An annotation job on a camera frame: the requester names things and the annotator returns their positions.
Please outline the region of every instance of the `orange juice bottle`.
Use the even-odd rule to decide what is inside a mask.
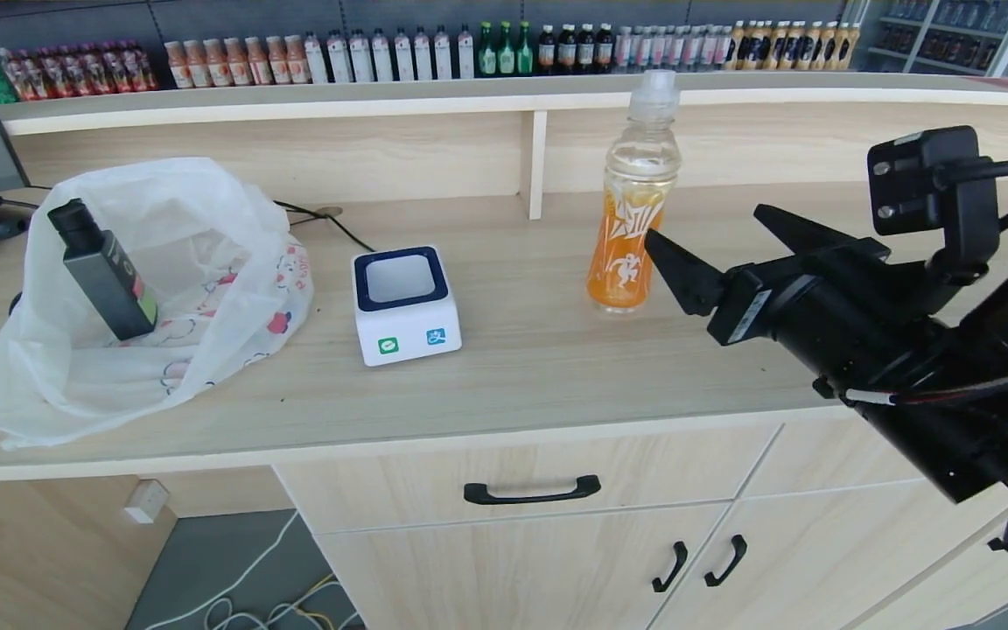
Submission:
[[[605,312],[628,314],[647,298],[652,259],[644,235],[660,226],[683,162],[671,132],[678,108],[675,73],[645,72],[628,104],[628,128],[605,155],[605,210],[586,282]]]

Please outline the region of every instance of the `black handle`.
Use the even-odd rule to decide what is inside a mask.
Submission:
[[[683,541],[677,541],[672,545],[675,549],[675,566],[672,566],[671,575],[668,575],[667,582],[660,582],[659,578],[652,578],[652,590],[656,594],[663,594],[669,587],[671,583],[675,582],[676,575],[679,575],[679,570],[683,569],[684,563],[686,563],[686,545],[683,545]]]
[[[516,503],[547,503],[549,501],[569,501],[585,499],[601,490],[601,482],[596,474],[586,474],[575,480],[577,486],[571,492],[563,494],[543,494],[540,497],[493,497],[488,493],[484,483],[466,483],[465,500],[476,503],[477,506],[514,506]]]
[[[749,550],[749,546],[745,543],[745,538],[741,537],[741,534],[734,535],[729,541],[733,543],[733,559],[729,560],[729,566],[726,566],[726,571],[723,572],[721,578],[716,578],[713,571],[707,575],[706,581],[708,587],[721,587],[721,583],[725,582],[729,578],[729,574],[733,574],[733,570],[737,569],[737,562],[740,562],[741,558],[745,557],[745,551]]]

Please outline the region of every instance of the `electrical outlet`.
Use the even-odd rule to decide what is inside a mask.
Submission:
[[[143,479],[135,486],[135,492],[131,492],[127,507],[123,509],[137,522],[153,522],[168,498],[169,491],[157,479]]]

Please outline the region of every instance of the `white plastic bag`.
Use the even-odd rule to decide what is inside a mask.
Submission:
[[[119,342],[64,266],[47,215],[74,197],[155,294],[152,334]],[[3,448],[55,446],[174,407],[282,348],[313,298],[289,230],[259,188],[208,158],[58,183],[33,215],[23,298],[0,331]]]

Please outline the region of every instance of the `floor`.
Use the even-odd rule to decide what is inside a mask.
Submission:
[[[284,510],[180,519],[165,542],[127,630],[148,630],[151,625],[215,600],[275,541],[292,514],[293,510]],[[229,592],[229,598],[237,613],[244,611],[267,619],[273,607],[280,602],[295,601],[329,574],[329,563],[322,557],[302,520],[297,518],[285,530],[279,546],[257,563],[239,587]],[[213,627],[227,615],[224,608],[221,605],[214,611],[208,625],[205,607],[202,607],[197,613],[159,630]],[[325,627],[324,630],[336,630],[354,611],[347,595],[336,586],[313,594],[304,602],[304,609],[325,614],[333,621],[333,629]],[[362,627],[357,623],[359,621],[354,620],[352,627]],[[230,630],[254,626],[251,621],[237,621]],[[297,615],[287,614],[272,626],[272,630],[313,630],[313,625]],[[958,630],[1008,630],[1008,610],[980,625]]]

